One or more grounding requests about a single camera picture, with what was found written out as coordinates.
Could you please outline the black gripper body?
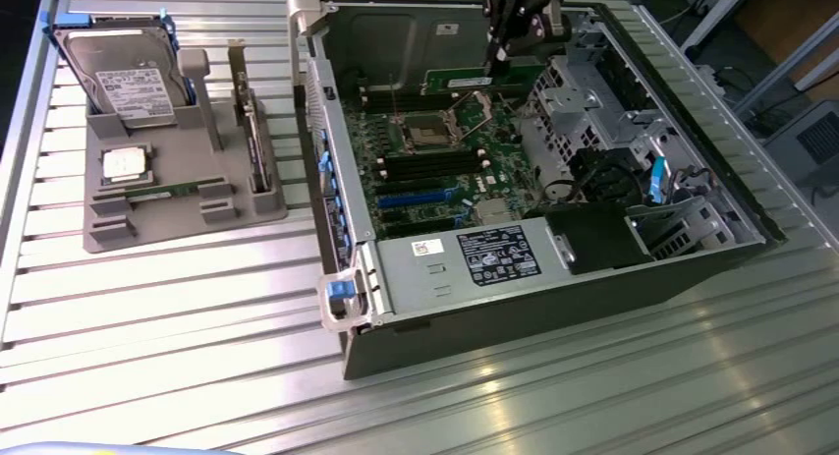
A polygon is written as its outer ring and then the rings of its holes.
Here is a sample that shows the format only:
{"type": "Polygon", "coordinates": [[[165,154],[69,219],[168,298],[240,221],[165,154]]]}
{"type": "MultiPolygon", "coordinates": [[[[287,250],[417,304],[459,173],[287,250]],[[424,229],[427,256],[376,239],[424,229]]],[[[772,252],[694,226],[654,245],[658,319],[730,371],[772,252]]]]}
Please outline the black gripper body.
{"type": "Polygon", "coordinates": [[[565,0],[483,0],[488,58],[523,55],[537,44],[568,39],[565,0]]]}

